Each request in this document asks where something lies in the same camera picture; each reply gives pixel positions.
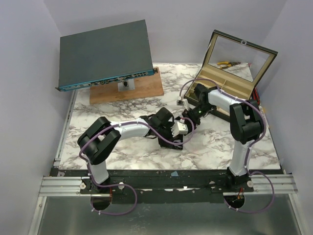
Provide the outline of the black underwear white waistband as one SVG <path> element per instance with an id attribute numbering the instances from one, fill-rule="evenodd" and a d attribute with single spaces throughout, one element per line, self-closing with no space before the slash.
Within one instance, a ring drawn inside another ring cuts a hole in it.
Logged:
<path id="1" fill-rule="evenodd" d="M 160 147 L 168 148 L 168 149 L 174 149 L 174 150 L 182 150 L 183 145 L 181 143 L 183 142 L 183 136 L 177 135 L 176 137 L 173 137 L 172 133 L 162 133 L 161 136 L 163 138 L 158 137 L 158 144 Z"/>

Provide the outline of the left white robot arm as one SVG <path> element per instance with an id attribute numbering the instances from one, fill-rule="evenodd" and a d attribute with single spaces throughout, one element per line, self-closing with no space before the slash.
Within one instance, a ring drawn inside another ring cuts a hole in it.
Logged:
<path id="1" fill-rule="evenodd" d="M 117 143 L 135 137 L 157 138 L 161 147 L 181 150 L 183 137 L 173 137 L 171 127 L 174 116 L 166 108 L 157 113 L 140 116 L 136 120 L 113 122 L 106 117 L 98 118 L 78 139 L 82 153 L 87 157 L 88 169 L 93 177 L 91 187 L 104 193 L 109 186 L 106 159 Z"/>

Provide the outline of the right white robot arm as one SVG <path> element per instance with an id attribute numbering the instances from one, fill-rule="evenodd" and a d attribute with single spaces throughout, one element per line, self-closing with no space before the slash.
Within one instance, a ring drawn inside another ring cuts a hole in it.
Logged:
<path id="1" fill-rule="evenodd" d="M 255 100 L 236 98 L 218 87 L 208 88 L 197 84 L 194 94 L 198 99 L 198 106 L 185 109 L 182 116 L 191 119 L 195 126 L 200 125 L 201 118 L 216 108 L 229 113 L 230 132 L 235 144 L 232 160 L 227 169 L 229 177 L 225 179 L 225 187 L 235 192 L 243 186 L 241 177 L 249 175 L 251 147 L 265 135 L 264 118 Z"/>

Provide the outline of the rolled olive green cloth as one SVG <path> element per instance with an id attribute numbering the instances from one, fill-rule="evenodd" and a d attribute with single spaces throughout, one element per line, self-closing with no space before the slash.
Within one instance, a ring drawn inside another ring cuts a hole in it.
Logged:
<path id="1" fill-rule="evenodd" d="M 194 94 L 194 91 L 190 91 L 190 92 L 188 93 L 188 97 L 189 97 L 190 99 L 192 99 L 192 100 L 198 100 L 197 97 L 196 97 L 196 95 Z"/>

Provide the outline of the wooden board stand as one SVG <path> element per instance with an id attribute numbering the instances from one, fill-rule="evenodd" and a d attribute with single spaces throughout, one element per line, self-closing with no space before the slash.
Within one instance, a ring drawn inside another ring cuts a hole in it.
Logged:
<path id="1" fill-rule="evenodd" d="M 89 102 L 101 104 L 162 95 L 164 95 L 163 85 L 159 68 L 156 67 L 154 75 L 91 87 Z"/>

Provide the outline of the black compartment box with lid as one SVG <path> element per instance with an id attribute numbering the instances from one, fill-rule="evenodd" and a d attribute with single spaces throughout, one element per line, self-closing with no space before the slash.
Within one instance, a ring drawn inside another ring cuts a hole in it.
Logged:
<path id="1" fill-rule="evenodd" d="M 250 99 L 253 89 L 278 55 L 277 51 L 251 43 L 244 39 L 214 30 L 201 68 L 183 94 L 189 104 L 197 106 L 198 100 L 188 97 L 197 84 L 208 88 L 219 86 L 230 95 Z M 218 62 L 240 62 L 222 70 Z"/>

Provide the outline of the yellow handled pliers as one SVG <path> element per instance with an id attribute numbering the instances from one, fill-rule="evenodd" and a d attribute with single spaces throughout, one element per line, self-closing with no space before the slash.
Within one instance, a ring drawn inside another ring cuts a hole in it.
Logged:
<path id="1" fill-rule="evenodd" d="M 218 62 L 217 65 L 219 66 L 220 69 L 225 70 L 229 67 L 239 65 L 240 62 Z"/>

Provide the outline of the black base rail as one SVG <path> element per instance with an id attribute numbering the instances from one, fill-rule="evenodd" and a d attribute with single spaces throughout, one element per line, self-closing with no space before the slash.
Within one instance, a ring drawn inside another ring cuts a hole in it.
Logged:
<path id="1" fill-rule="evenodd" d="M 97 203 L 108 197 L 116 204 L 223 203 L 227 194 L 244 196 L 253 192 L 252 180 L 245 176 L 234 183 L 226 170 L 109 170 L 109 178 L 93 183 L 86 170 L 52 168 L 62 186 L 75 181 L 76 195 L 91 196 Z"/>

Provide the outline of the grey network switch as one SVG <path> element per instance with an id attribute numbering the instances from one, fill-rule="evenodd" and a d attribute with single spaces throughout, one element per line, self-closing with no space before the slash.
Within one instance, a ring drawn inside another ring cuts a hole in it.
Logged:
<path id="1" fill-rule="evenodd" d="M 156 73 L 145 20 L 60 38 L 57 90 L 66 92 Z"/>

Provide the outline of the aluminium frame extrusion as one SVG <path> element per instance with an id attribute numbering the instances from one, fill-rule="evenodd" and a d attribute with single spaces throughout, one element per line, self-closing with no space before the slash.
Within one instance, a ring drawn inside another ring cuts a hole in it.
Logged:
<path id="1" fill-rule="evenodd" d="M 223 203 L 97 203 L 76 195 L 75 181 L 62 186 L 43 177 L 31 235 L 308 235 L 291 174 L 263 170 L 251 177 L 254 191 L 227 194 Z"/>

